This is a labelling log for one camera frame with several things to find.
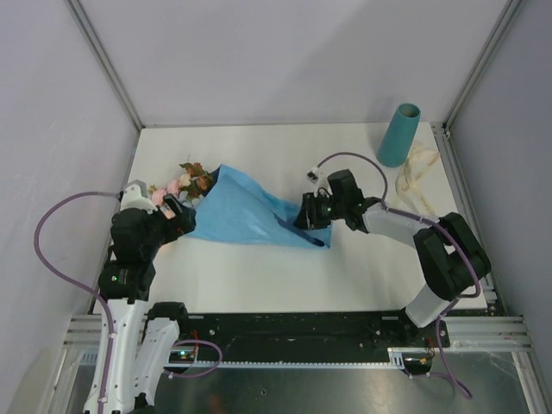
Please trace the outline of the artificial flower bunch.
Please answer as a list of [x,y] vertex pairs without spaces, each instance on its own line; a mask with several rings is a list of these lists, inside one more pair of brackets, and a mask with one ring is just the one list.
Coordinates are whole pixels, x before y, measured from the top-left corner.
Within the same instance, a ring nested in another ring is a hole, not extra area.
[[187,207],[196,208],[216,183],[215,174],[206,170],[200,162],[187,161],[180,164],[181,173],[161,187],[150,185],[147,189],[150,200],[161,207],[167,207],[164,197],[173,195]]

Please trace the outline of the blue wrapping paper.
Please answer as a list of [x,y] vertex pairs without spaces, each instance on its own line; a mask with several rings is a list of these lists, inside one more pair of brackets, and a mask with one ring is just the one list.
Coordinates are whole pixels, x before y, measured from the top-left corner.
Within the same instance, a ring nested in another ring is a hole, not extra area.
[[302,230],[293,223],[300,207],[265,191],[246,173],[220,165],[216,183],[196,208],[190,237],[246,245],[328,249],[332,228]]

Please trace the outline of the cream printed ribbon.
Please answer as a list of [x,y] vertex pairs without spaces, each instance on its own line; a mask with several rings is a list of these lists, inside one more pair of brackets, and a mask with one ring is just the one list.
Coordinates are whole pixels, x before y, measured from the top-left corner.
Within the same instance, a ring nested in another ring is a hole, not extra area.
[[405,163],[395,180],[392,207],[405,208],[419,216],[436,216],[436,211],[423,191],[423,181],[436,167],[441,156],[437,150],[414,141]]

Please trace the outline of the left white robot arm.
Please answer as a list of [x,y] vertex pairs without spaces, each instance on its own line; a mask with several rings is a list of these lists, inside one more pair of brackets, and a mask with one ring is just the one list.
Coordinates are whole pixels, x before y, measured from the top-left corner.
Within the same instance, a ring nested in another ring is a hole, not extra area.
[[172,212],[125,191],[112,218],[111,257],[99,277],[101,339],[86,413],[152,413],[155,393],[172,345],[189,338],[183,303],[149,304],[156,274],[154,258],[164,245],[196,227],[194,209],[172,194],[163,197]]

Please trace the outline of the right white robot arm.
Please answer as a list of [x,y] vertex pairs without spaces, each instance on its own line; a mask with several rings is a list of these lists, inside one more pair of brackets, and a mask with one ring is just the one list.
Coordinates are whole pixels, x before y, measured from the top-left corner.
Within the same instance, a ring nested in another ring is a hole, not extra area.
[[[384,198],[366,198],[349,170],[334,172],[329,185],[302,196],[294,228],[304,234],[330,228],[342,220],[352,231],[368,235],[369,246],[361,264],[370,276],[422,274],[424,284],[418,294],[399,310],[382,312],[377,328],[408,346],[417,346],[437,328],[439,319],[455,304],[468,298],[466,290],[480,295],[480,279],[491,270],[491,262],[467,222],[450,212],[437,220],[390,207]],[[418,263],[412,269],[399,269],[397,257],[379,259],[383,248],[377,242],[394,241],[400,252],[412,248]]]

